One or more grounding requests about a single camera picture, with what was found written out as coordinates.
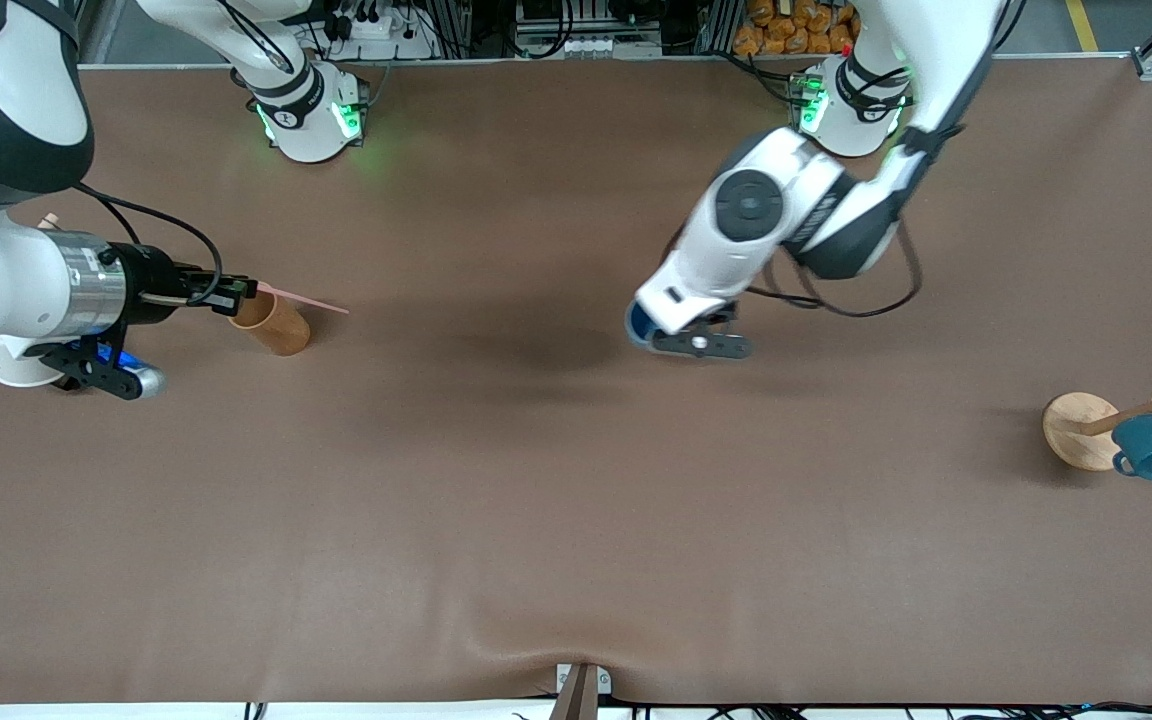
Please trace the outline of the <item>pile of orange buns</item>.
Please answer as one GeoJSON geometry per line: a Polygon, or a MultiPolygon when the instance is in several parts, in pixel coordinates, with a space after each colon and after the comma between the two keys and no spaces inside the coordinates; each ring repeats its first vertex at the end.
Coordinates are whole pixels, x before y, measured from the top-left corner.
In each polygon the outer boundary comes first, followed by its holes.
{"type": "Polygon", "coordinates": [[[849,0],[742,0],[732,54],[781,56],[850,53],[861,13],[849,0]]]}

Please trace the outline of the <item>wooden cylinder holder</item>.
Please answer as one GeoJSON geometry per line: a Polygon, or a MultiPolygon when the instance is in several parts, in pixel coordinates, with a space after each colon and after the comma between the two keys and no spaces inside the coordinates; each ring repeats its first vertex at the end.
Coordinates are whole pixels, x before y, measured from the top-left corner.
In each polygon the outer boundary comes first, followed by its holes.
{"type": "Polygon", "coordinates": [[[232,327],[265,347],[271,354],[288,357],[306,350],[312,332],[291,302],[275,293],[259,290],[243,300],[238,313],[228,319],[232,327]]]}

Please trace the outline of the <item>white paper cup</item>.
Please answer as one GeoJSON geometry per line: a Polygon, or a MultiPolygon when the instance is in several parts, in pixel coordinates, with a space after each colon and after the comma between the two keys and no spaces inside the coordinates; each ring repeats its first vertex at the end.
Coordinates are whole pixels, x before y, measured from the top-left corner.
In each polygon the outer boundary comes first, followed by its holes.
{"type": "Polygon", "coordinates": [[[35,388],[60,381],[59,370],[41,363],[40,357],[28,356],[35,346],[32,338],[0,334],[0,384],[13,388],[35,388]]]}

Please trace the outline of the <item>white power strip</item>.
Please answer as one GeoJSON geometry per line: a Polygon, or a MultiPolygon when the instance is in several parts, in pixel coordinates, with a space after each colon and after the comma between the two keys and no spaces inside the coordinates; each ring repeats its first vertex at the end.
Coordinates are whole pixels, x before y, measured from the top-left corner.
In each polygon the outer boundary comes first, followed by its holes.
{"type": "Polygon", "coordinates": [[[333,61],[431,60],[444,58],[433,18],[401,0],[326,0],[317,31],[333,61]]]}

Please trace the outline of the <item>grey metal clamp bracket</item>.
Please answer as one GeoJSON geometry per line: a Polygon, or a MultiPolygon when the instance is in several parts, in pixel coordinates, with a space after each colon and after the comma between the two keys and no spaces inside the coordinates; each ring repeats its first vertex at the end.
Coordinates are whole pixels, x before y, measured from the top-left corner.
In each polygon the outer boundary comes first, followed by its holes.
{"type": "Polygon", "coordinates": [[[594,664],[559,664],[556,694],[548,720],[598,720],[602,698],[612,694],[611,670],[594,664]]]}

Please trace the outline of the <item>pink chopstick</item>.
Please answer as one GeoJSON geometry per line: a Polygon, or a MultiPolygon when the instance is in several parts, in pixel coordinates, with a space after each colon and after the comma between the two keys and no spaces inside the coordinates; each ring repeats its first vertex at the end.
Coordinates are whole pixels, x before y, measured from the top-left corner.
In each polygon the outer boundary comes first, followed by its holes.
{"type": "Polygon", "coordinates": [[[257,283],[257,290],[270,293],[270,295],[276,296],[279,297],[279,300],[289,300],[291,302],[296,302],[296,304],[305,306],[317,306],[317,309],[329,311],[329,313],[349,314],[349,309],[346,309],[346,306],[326,304],[326,302],[324,301],[311,300],[311,297],[298,295],[298,293],[279,290],[279,288],[271,286],[270,283],[266,282],[260,281],[259,283],[257,283]]]}

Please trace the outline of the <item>wooden mug tree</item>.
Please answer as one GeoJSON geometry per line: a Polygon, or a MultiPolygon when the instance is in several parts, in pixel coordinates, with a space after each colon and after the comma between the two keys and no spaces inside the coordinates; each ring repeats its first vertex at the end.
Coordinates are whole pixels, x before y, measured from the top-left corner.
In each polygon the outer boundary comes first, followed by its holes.
{"type": "Polygon", "coordinates": [[[1092,393],[1064,393],[1044,406],[1043,437],[1066,465],[1082,471],[1111,471],[1120,450],[1112,432],[1126,420],[1151,414],[1152,395],[1143,404],[1117,409],[1092,393]]]}

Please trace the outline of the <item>blue cup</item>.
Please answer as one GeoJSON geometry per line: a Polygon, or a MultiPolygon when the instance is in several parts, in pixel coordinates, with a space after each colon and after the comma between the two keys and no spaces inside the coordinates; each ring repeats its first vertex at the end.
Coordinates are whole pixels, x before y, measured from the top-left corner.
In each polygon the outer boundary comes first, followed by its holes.
{"type": "Polygon", "coordinates": [[[660,353],[654,344],[654,340],[660,333],[660,328],[652,319],[652,316],[647,314],[643,306],[641,306],[639,302],[632,301],[631,304],[627,306],[623,327],[626,327],[626,336],[632,346],[641,348],[641,350],[646,353],[660,353]]]}

